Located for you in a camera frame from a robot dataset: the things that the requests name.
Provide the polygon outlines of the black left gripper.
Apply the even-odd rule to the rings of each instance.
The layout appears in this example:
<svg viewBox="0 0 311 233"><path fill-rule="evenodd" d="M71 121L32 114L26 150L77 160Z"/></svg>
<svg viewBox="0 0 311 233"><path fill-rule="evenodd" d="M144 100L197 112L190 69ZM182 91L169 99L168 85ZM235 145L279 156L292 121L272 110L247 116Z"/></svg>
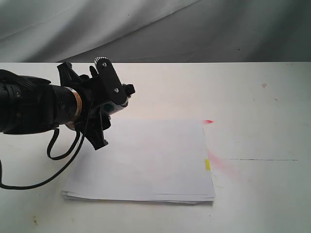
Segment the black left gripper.
<svg viewBox="0 0 311 233"><path fill-rule="evenodd" d="M111 123L108 116L97 113L97 108L106 102L98 87L100 80L97 69L89 67L91 77L85 74L78 75L69 62L61 63L57 69L60 85L74 94L77 105L74 116L68 120L66 126L69 129L77 129L78 124L81 124L81 132L95 150L105 147L108 141L104 138L104 131L110 128ZM95 112L95 117L86 121L88 111Z"/></svg>

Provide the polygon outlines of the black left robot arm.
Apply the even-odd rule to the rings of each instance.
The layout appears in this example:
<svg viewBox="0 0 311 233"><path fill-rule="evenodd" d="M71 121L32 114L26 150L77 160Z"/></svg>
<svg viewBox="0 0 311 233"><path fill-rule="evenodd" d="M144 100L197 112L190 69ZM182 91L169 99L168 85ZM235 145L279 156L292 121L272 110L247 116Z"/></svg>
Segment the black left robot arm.
<svg viewBox="0 0 311 233"><path fill-rule="evenodd" d="M103 106L112 100L108 90L111 74L90 66L91 75L78 75L72 64L57 67L60 85L49 80L0 71L0 131L4 134L34 134L66 125L76 131L75 146L83 135L98 150L108 144L104 130L110 127Z"/></svg>

